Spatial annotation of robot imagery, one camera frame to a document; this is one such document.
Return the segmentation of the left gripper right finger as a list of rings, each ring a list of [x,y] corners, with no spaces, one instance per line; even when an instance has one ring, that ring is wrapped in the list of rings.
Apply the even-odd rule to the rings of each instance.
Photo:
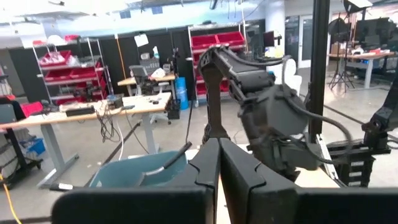
[[[221,181],[231,223],[295,223],[295,184],[228,139],[220,139]]]

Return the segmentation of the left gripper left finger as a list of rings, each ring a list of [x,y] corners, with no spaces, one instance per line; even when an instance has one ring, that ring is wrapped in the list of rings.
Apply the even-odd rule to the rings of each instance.
[[[201,148],[189,149],[185,155],[188,164],[169,182],[169,185],[174,187],[201,185],[216,189],[220,173],[219,141],[211,138]]]

